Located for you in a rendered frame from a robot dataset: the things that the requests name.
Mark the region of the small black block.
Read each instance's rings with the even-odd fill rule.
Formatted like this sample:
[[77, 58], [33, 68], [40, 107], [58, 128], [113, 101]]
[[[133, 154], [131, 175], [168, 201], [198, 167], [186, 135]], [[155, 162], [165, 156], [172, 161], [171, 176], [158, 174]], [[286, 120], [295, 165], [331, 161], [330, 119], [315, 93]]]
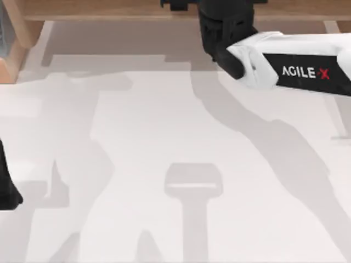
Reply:
[[165, 4], [168, 4], [172, 12], [188, 11], [189, 4], [191, 3], [192, 0], [160, 0], [160, 6], [163, 8]]

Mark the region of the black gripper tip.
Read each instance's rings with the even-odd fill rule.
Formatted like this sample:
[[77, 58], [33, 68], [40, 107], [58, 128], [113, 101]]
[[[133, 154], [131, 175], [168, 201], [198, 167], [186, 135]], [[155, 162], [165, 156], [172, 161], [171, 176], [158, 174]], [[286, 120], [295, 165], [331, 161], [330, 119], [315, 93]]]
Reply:
[[21, 193], [11, 179], [3, 142], [0, 139], [0, 211], [15, 210], [23, 201]]

